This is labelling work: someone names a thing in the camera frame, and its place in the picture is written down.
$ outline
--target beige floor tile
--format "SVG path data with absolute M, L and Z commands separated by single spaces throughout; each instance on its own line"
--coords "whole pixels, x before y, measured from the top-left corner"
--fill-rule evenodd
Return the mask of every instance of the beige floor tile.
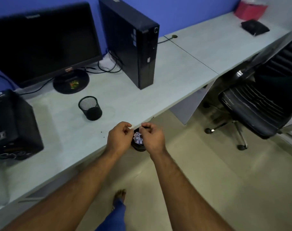
M 167 149 L 191 183 L 236 230 L 292 230 L 292 157 L 286 151 L 290 147 L 244 129 L 249 148 L 239 151 L 232 124 L 204 133 L 204 128 L 215 126 L 215 115 L 199 109 L 184 126 L 166 111 L 152 122 L 163 127 Z M 147 152 L 133 149 L 113 168 L 77 230 L 94 230 L 121 188 L 127 189 L 128 231 L 171 231 L 155 167 Z

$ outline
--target person's right arm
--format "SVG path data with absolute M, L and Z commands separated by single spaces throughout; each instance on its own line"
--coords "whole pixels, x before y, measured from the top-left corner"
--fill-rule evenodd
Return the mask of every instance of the person's right arm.
M 173 231 L 233 230 L 171 158 L 165 147 L 163 131 L 154 124 L 143 123 L 139 132 L 155 164 Z

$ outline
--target computer tower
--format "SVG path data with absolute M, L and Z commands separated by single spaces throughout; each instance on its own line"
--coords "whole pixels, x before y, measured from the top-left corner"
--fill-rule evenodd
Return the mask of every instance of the computer tower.
M 32 106 L 11 90 L 0 92 L 0 159 L 24 160 L 43 148 Z
M 139 88 L 153 84 L 159 24 L 122 0 L 99 0 L 110 53 Z

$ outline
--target blue pants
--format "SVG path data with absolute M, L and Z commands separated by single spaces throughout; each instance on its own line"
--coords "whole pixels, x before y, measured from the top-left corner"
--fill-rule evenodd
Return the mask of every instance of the blue pants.
M 125 231 L 124 222 L 126 206 L 118 199 L 114 203 L 115 209 L 105 218 L 95 231 Z

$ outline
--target monitor stand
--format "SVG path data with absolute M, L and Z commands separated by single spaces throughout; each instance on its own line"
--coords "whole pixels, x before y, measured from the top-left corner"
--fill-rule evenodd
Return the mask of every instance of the monitor stand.
M 75 69 L 74 71 L 55 77 L 53 87 L 62 94 L 77 93 L 89 83 L 89 76 L 86 71 Z

